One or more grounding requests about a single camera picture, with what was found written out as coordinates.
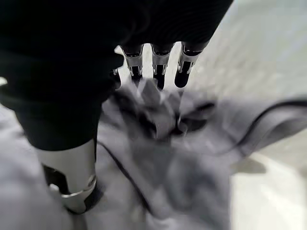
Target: gray cloth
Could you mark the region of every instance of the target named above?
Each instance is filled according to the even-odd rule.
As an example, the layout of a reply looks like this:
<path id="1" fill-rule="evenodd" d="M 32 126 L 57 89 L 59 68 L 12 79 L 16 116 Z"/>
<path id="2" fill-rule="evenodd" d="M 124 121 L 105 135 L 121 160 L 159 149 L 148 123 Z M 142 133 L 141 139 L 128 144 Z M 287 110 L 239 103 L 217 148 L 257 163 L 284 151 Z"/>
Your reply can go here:
<path id="1" fill-rule="evenodd" d="M 11 111 L 0 108 L 4 230 L 228 230 L 230 165 L 307 127 L 307 96 L 217 100 L 128 84 L 102 106 L 99 204 L 70 216 L 47 190 Z"/>

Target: silver metal cylinder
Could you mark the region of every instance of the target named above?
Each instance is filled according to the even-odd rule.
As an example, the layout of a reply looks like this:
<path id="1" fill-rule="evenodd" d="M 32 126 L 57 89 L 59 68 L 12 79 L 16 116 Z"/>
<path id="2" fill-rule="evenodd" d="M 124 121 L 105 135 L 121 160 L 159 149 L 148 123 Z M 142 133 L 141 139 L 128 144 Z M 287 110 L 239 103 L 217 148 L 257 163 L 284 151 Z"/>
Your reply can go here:
<path id="1" fill-rule="evenodd" d="M 97 183 L 94 141 L 90 140 L 73 149 L 62 151 L 36 149 L 36 152 L 42 165 L 53 170 L 54 174 L 49 176 L 61 175 L 60 183 L 48 186 L 53 191 L 59 192 L 63 205 L 77 214 L 85 212 L 88 209 L 86 199 Z"/>

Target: wrinkled fabric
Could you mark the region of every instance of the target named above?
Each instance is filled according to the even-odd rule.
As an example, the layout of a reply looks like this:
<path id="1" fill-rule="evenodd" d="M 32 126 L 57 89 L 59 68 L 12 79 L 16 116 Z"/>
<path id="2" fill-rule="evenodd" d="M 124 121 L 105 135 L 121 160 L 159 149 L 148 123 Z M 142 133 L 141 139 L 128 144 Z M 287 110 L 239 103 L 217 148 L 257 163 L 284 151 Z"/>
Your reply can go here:
<path id="1" fill-rule="evenodd" d="M 231 164 L 306 128 L 307 96 L 218 100 L 160 92 L 150 80 L 122 87 L 98 126 L 104 197 L 74 217 L 49 194 L 12 113 L 0 114 L 1 229 L 228 230 Z"/>

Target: gray garment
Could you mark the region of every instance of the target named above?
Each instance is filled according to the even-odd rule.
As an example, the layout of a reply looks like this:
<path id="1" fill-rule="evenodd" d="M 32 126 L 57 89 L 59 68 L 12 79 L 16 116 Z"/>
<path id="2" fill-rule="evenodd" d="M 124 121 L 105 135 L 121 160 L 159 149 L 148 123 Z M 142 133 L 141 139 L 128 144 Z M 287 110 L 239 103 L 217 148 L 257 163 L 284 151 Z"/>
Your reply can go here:
<path id="1" fill-rule="evenodd" d="M 228 230 L 230 165 L 307 127 L 307 96 L 257 102 L 126 85 L 102 106 L 99 204 L 68 215 L 52 199 L 11 111 L 0 108 L 4 230 Z"/>

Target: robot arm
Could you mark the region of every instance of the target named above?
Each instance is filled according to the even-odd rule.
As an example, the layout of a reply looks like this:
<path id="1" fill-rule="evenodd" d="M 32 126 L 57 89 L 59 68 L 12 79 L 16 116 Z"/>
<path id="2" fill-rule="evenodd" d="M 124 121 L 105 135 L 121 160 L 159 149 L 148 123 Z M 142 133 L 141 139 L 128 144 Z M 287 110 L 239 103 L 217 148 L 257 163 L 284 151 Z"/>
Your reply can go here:
<path id="1" fill-rule="evenodd" d="M 0 102 L 15 111 L 47 185 L 83 213 L 99 200 L 95 145 L 101 103 L 119 86 L 123 57 L 137 82 L 152 45 L 160 89 L 173 44 L 184 87 L 232 0 L 9 0 L 0 5 Z"/>

